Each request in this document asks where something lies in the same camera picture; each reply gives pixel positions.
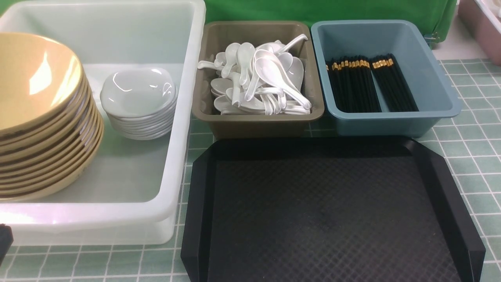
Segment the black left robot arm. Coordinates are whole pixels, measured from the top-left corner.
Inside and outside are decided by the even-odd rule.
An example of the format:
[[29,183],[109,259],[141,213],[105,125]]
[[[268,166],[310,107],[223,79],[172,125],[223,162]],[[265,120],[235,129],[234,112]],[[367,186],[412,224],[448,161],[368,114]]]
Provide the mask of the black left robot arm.
[[0,225],[0,264],[2,264],[9,248],[14,242],[13,232],[11,227],[1,224]]

